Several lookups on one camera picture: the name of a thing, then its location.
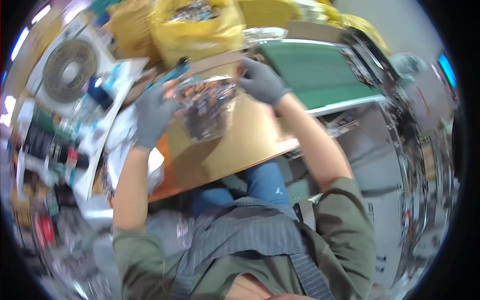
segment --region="olive green jacket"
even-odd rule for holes
[[[365,299],[373,284],[373,226],[354,180],[338,179],[314,208],[316,232],[297,223],[309,254],[337,300]],[[181,255],[165,258],[159,240],[143,230],[115,230],[113,250],[122,298],[168,299]],[[238,275],[254,275],[273,294],[303,294],[288,256],[215,260],[194,279],[191,299],[223,299]]]

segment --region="fluorescent light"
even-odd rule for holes
[[[22,46],[25,39],[27,38],[28,33],[29,33],[29,30],[27,27],[25,27],[22,33],[20,33],[17,43],[15,44],[15,47],[13,47],[12,54],[10,55],[10,58],[12,59],[12,61],[17,57],[18,51],[20,51],[20,47]]]
[[[35,17],[32,19],[32,25],[35,24],[38,20],[41,18],[45,17],[45,15],[50,11],[51,7],[50,5],[45,6],[41,11],[39,11]]]
[[[16,102],[17,99],[13,98],[12,96],[5,97],[5,108],[7,109],[8,114],[0,116],[0,123],[10,126],[10,121],[12,120],[12,113]]]
[[[87,5],[83,3],[82,5],[79,5],[76,8],[74,8],[71,12],[69,12],[65,16],[65,18],[64,18],[65,22],[67,24],[70,23],[73,20],[73,18],[76,17],[76,15],[78,15],[78,13],[81,12],[82,10],[84,10],[86,7],[87,7]]]
[[[17,99],[13,98],[12,96],[5,97],[5,108],[9,114],[13,113],[13,109],[15,108],[15,103],[17,103]]]

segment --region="fan grille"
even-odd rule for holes
[[[72,62],[79,65],[78,74],[70,83],[62,80],[65,68]],[[96,74],[98,64],[94,48],[80,39],[62,42],[48,57],[43,69],[43,85],[55,101],[70,103],[82,96],[81,89]]]

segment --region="person's left hand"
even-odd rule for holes
[[[176,80],[171,80],[159,86],[152,86],[135,101],[137,106],[135,146],[151,151],[167,130],[173,114],[179,109],[175,91],[171,90],[176,83]]]

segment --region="gray glove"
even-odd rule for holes
[[[157,141],[165,133],[172,119],[172,115],[179,109],[175,96],[165,98],[164,94],[170,82],[159,86],[152,86],[138,97],[137,131],[135,132],[136,146],[151,151]]]
[[[283,80],[269,66],[244,57],[242,67],[245,77],[239,78],[239,85],[258,101],[277,106],[283,95],[290,93]]]

